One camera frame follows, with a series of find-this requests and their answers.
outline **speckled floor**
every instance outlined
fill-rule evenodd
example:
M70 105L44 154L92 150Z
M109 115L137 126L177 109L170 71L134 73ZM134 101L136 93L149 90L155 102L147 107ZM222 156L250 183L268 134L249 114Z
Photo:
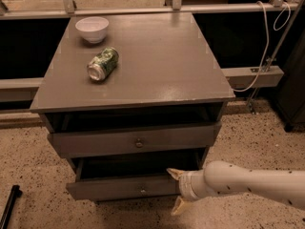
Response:
M305 170L305 128L285 133L268 101L256 101L257 115L232 102L207 162L225 160L252 169ZM0 114L0 215L12 184L23 196L9 228L304 228L305 211L254 195L205 198L172 217L175 197L74 201L65 189L74 173L46 139L36 114Z

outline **power cord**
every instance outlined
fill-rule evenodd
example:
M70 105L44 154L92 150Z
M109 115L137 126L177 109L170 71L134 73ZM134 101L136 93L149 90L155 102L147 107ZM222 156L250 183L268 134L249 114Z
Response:
M277 17L277 18L275 19L275 21L274 21L274 30L275 30L275 31L281 30L281 29L287 24L287 22L288 22L289 19L290 19L290 15L291 15L291 13L292 13L292 10L291 10L291 8L290 8L290 6L289 6L288 3L284 2L284 4L286 5L286 7L284 8L284 10L282 10L282 12L278 15L278 17ZM276 28L275 25L276 25L276 23L277 23L277 20L280 18L280 16L283 14L283 12L284 12L287 8L288 8L287 19L285 20L285 22L283 23L283 25L281 25L279 28Z
M262 70L262 65L263 65L263 61L264 61L264 58L266 56L266 53L267 53L267 50L268 50L268 47L269 47L269 29L268 29L268 20L267 20L267 12L266 12L266 9L265 9L265 6L264 4L261 2L261 1L258 1L257 4L263 9L264 11L264 20L265 20L265 29L266 29L266 38L267 38L267 42L266 42L266 46L265 46L265 50L264 50L264 53L261 57L261 60L260 60L260 63L259 63L259 67L258 67L258 71L257 71L257 74L256 74L256 77L255 79L253 80L253 82L245 89L242 89L242 90L239 90L239 89L233 89L233 91L235 92L238 92L238 93L243 93L243 92L246 92L248 91L253 85L254 83L256 82L256 80L258 79L260 73L261 73L261 70Z

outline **open drawer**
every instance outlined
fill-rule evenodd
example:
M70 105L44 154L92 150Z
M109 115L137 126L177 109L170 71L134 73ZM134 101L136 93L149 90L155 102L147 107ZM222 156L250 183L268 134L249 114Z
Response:
M221 123L49 134L59 156L110 156L214 145Z
M80 159L76 181L67 190L76 200L92 201L175 195L178 184L166 169L198 169L204 150Z

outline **green can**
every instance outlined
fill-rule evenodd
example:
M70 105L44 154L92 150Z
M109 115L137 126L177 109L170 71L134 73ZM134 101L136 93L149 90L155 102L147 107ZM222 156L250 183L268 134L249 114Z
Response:
M105 48L88 64L89 77L94 81L102 81L114 70L118 63L118 52L112 47Z

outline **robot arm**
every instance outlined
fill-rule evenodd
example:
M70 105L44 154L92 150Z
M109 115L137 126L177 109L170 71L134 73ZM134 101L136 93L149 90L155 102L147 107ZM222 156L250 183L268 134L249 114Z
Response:
M192 202L205 197L253 193L305 210L305 171L250 170L224 161L213 161L204 170L168 169L179 181L172 215L179 215Z

